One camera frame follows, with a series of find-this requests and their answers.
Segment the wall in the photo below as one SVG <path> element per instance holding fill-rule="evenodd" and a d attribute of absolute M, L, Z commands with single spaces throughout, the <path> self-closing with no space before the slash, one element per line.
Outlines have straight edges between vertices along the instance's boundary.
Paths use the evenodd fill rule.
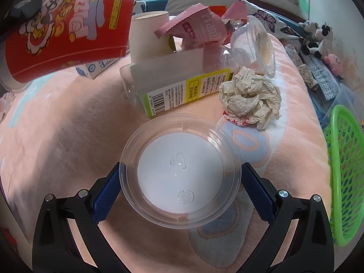
<path fill-rule="evenodd" d="M 364 103 L 364 18 L 352 0 L 311 0 L 310 20 L 334 29 L 333 53 L 344 63 L 344 83 Z"/>

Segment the green plastic basket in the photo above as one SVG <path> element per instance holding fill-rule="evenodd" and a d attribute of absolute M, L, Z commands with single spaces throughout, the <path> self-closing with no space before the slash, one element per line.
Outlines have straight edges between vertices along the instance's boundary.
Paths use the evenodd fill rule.
<path fill-rule="evenodd" d="M 324 130 L 331 164 L 332 236 L 346 246 L 364 216 L 364 136 L 350 111 L 337 105 Z"/>

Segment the pink plush toy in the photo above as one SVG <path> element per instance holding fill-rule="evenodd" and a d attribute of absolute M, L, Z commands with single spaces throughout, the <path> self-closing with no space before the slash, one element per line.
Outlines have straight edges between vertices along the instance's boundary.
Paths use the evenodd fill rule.
<path fill-rule="evenodd" d="M 332 54 L 330 50 L 327 50 L 327 54 L 327 56 L 324 56 L 325 64 L 329 66 L 334 76 L 341 76 L 344 70 L 340 59 L 335 54 Z"/>

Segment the plastic cup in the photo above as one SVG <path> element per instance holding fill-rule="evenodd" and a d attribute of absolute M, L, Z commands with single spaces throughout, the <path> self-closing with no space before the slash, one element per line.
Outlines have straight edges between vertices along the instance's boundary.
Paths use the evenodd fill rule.
<path fill-rule="evenodd" d="M 239 66 L 250 68 L 256 74 L 274 77 L 276 58 L 273 45 L 259 19 L 248 16 L 248 23 L 233 32 L 230 46 Z"/>
<path fill-rule="evenodd" d="M 218 218 L 241 184 L 241 161 L 229 136 L 188 114 L 155 118 L 126 143 L 121 189 L 147 220 L 168 228 L 195 228 Z"/>

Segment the butterfly pillow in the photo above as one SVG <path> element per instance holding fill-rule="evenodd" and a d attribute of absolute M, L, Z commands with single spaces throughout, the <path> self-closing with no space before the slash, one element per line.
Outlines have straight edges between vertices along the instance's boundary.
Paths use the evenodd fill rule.
<path fill-rule="evenodd" d="M 284 46 L 291 44 L 297 49 L 297 52 L 301 50 L 304 39 L 295 30 L 281 21 L 273 13 L 261 9 L 247 0 L 243 1 L 248 10 L 248 15 L 255 16 L 259 19 L 269 34 L 276 37 Z"/>

